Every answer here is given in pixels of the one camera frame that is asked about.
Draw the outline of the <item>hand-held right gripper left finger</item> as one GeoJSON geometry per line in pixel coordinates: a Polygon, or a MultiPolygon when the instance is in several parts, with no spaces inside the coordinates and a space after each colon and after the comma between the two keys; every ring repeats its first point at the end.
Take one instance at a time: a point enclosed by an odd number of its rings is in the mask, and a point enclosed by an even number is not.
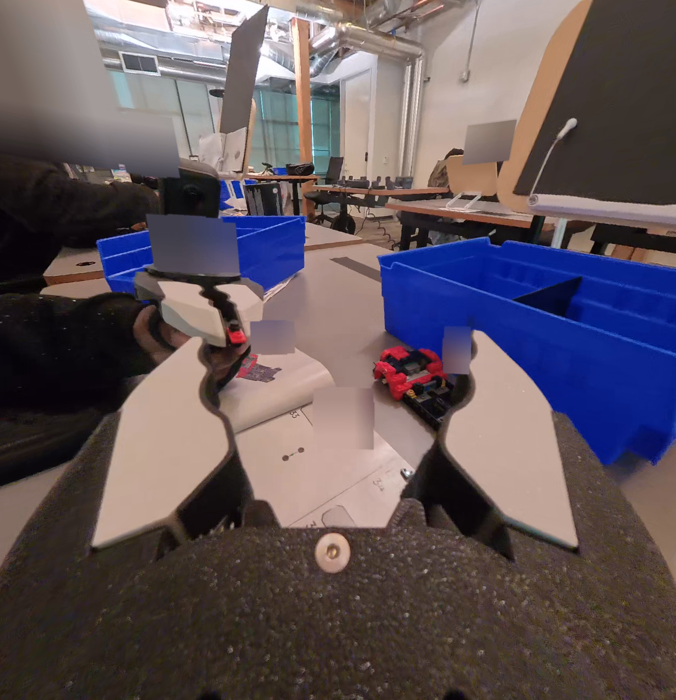
{"type": "Polygon", "coordinates": [[[91,539],[105,549],[164,528],[196,537],[194,510],[234,456],[234,433],[211,399],[202,338],[188,340],[126,398],[91,539]]]}

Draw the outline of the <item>blue plastic bin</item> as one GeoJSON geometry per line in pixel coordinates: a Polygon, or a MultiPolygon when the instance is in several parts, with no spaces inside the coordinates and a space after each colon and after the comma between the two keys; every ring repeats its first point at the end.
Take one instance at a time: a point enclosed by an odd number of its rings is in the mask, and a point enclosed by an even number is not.
{"type": "MultiPolygon", "coordinates": [[[[306,218],[299,216],[231,216],[237,225],[238,256],[243,277],[265,293],[304,268],[306,218]]],[[[110,290],[135,295],[134,278],[152,264],[147,230],[97,241],[103,274],[110,290]]]]}

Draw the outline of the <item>lego instruction booklet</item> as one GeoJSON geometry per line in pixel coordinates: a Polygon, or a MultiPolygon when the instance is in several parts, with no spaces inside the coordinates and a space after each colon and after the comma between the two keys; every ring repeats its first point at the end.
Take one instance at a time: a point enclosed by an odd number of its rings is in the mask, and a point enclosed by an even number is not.
{"type": "Polygon", "coordinates": [[[313,397],[332,386],[325,366],[302,351],[250,354],[220,391],[220,409],[255,498],[282,526],[384,527],[415,468],[377,432],[372,450],[318,447],[313,397]]]}

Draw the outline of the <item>vertical silver pipes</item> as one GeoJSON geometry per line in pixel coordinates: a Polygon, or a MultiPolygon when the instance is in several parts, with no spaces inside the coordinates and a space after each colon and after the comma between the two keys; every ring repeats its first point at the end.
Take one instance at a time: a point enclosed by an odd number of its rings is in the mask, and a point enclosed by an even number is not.
{"type": "Polygon", "coordinates": [[[422,86],[424,83],[425,56],[410,62],[404,72],[404,102],[402,142],[403,153],[400,174],[412,176],[415,169],[415,150],[421,125],[422,86]]]}

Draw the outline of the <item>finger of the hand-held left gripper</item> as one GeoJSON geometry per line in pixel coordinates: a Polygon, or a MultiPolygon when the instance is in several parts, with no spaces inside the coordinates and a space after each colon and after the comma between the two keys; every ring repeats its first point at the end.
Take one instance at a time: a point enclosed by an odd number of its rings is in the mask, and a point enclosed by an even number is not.
{"type": "Polygon", "coordinates": [[[199,285],[188,282],[159,282],[162,319],[190,337],[215,347],[228,347],[226,320],[222,312],[203,295],[199,285]]]}
{"type": "Polygon", "coordinates": [[[251,335],[252,323],[263,320],[263,299],[245,284],[226,285],[230,304],[226,311],[228,335],[251,335]]]}

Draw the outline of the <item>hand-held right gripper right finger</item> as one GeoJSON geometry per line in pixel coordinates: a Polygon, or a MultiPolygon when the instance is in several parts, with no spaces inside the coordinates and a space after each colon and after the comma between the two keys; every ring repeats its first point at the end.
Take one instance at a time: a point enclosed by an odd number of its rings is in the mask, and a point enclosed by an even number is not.
{"type": "Polygon", "coordinates": [[[578,549],[550,404],[484,332],[474,330],[472,341],[473,393],[446,419],[444,453],[503,525],[578,549]]]}

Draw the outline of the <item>dark grey tape strip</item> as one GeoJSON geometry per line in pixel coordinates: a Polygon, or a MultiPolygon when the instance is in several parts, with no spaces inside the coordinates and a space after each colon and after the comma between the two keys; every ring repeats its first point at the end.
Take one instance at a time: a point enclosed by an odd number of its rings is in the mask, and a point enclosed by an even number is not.
{"type": "Polygon", "coordinates": [[[368,279],[371,279],[381,284],[381,276],[380,271],[378,269],[375,269],[367,264],[364,264],[347,256],[330,258],[330,260],[340,265],[341,267],[345,267],[346,269],[349,269],[353,272],[358,273],[359,275],[365,276],[368,279]]]}

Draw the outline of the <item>white desk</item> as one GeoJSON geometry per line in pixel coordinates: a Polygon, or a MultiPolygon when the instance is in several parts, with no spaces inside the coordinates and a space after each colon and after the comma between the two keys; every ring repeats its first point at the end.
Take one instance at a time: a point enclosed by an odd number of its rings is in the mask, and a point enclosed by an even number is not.
{"type": "Polygon", "coordinates": [[[676,232],[676,205],[611,202],[568,195],[534,194],[527,206],[535,215],[676,232]]]}

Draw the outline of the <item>red black lego car model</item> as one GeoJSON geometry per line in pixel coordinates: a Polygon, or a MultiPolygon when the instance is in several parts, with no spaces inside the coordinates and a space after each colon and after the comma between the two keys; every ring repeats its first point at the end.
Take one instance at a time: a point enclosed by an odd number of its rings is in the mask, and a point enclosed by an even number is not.
{"type": "Polygon", "coordinates": [[[459,397],[457,384],[444,372],[439,356],[429,349],[388,348],[374,363],[372,377],[387,387],[394,401],[434,431],[439,430],[459,397]]]}

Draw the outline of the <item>wooden-edged desk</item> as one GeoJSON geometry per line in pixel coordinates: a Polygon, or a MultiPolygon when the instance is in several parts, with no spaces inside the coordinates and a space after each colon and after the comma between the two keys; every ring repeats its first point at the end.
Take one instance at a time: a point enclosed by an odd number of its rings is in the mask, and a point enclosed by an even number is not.
{"type": "Polygon", "coordinates": [[[447,221],[476,221],[522,229],[528,229],[537,224],[540,224],[543,230],[549,230],[553,227],[551,223],[546,222],[544,216],[533,216],[532,214],[514,211],[499,202],[482,202],[477,200],[471,206],[464,206],[462,202],[456,202],[456,205],[453,207],[449,207],[448,202],[447,199],[402,201],[391,198],[387,202],[386,208],[413,215],[444,218],[447,221]]]}
{"type": "Polygon", "coordinates": [[[424,200],[450,197],[452,192],[448,188],[351,188],[339,186],[314,186],[312,192],[322,192],[334,195],[374,196],[390,197],[400,200],[424,200]]]}

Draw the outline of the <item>tan board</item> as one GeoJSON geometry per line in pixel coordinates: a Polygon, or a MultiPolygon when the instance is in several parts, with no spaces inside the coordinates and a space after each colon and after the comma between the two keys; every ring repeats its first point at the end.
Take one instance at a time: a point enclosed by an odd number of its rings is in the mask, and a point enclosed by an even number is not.
{"type": "Polygon", "coordinates": [[[454,195],[480,193],[491,197],[497,194],[498,163],[464,164],[462,155],[446,159],[448,188],[454,195]]]}

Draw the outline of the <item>wooden post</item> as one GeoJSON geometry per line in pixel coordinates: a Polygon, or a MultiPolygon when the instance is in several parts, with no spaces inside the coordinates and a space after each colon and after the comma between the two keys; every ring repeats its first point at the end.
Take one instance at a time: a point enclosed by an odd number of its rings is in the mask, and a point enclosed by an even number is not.
{"type": "Polygon", "coordinates": [[[297,17],[291,20],[296,84],[298,144],[300,162],[313,161],[313,130],[310,109],[309,23],[297,17]]]}

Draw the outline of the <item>silver air duct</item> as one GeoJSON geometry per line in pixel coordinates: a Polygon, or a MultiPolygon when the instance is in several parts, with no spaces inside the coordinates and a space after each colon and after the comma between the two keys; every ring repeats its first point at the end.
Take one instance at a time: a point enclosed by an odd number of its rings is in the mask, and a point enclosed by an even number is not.
{"type": "Polygon", "coordinates": [[[340,49],[383,55],[404,62],[420,59],[425,52],[421,44],[415,41],[381,31],[369,31],[350,22],[328,26],[310,39],[309,46],[311,78],[320,75],[340,49]]]}

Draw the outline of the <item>wall vent grille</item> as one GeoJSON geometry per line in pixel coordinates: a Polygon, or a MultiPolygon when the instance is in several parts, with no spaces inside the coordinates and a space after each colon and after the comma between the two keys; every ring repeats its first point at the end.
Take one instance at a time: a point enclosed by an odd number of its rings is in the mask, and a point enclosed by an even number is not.
{"type": "Polygon", "coordinates": [[[118,52],[122,70],[130,74],[160,76],[158,59],[154,55],[144,55],[132,52],[118,52]]]}

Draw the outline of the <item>blue bin with black divider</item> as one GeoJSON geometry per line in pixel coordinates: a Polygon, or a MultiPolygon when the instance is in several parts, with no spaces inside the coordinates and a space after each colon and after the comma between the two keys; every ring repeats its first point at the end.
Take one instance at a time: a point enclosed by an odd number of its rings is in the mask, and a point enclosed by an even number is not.
{"type": "Polygon", "coordinates": [[[676,440],[676,269],[487,238],[379,257],[385,328],[441,355],[491,338],[596,457],[658,462],[676,440]]]}

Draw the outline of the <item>person's left hand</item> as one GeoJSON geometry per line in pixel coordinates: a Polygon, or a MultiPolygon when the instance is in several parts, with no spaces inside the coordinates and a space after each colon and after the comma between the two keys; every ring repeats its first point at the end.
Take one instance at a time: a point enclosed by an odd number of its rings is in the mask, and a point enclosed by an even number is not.
{"type": "Polygon", "coordinates": [[[191,339],[165,322],[160,310],[153,304],[143,306],[133,323],[132,332],[138,345],[155,365],[165,362],[191,339]]]}

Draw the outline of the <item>large black panel board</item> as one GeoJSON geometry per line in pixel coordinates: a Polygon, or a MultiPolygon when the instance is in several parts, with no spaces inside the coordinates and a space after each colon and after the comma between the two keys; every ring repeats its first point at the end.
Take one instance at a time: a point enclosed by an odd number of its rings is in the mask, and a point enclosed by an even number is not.
{"type": "Polygon", "coordinates": [[[499,198],[676,205],[676,1],[580,1],[543,54],[499,198]]]}

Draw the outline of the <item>person's left forearm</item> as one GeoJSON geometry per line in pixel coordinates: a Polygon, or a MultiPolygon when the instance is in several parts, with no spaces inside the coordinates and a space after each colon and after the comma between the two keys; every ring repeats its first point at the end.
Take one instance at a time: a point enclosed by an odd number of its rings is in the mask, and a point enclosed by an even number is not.
{"type": "Polygon", "coordinates": [[[151,372],[134,335],[144,308],[125,293],[0,295],[0,413],[95,406],[151,372]]]}

